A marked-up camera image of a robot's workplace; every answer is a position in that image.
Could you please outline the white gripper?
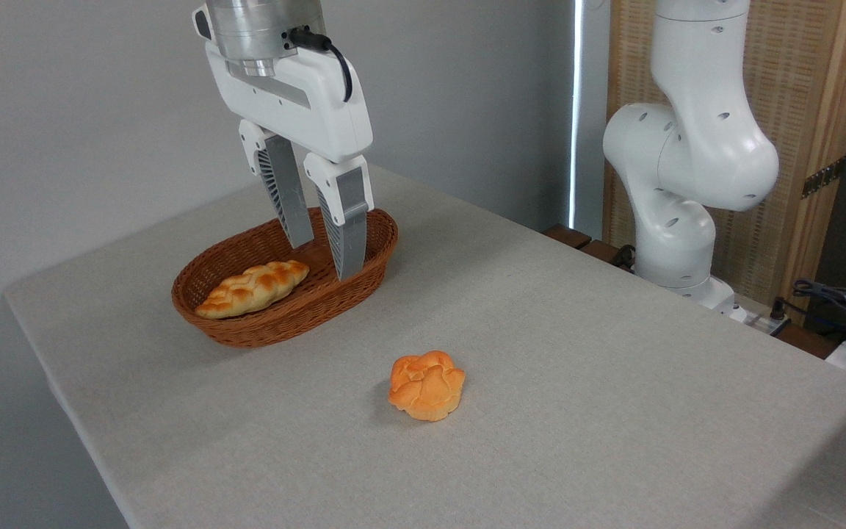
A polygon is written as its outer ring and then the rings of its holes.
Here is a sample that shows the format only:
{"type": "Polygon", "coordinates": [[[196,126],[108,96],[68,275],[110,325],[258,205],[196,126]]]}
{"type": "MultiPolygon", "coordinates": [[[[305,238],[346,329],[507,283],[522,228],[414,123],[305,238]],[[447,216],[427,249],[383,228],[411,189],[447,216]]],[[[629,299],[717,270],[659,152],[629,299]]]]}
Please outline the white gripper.
{"type": "Polygon", "coordinates": [[[339,280],[362,271],[367,214],[374,209],[362,154],[373,135],[356,71],[350,69],[353,92],[344,101],[343,73],[331,54],[303,49],[276,60],[272,76],[258,77],[240,73],[213,43],[206,44],[206,53],[222,100],[245,118],[239,137],[248,165],[265,185],[291,247],[314,238],[293,142],[312,151],[303,167],[318,191],[339,280]]]}

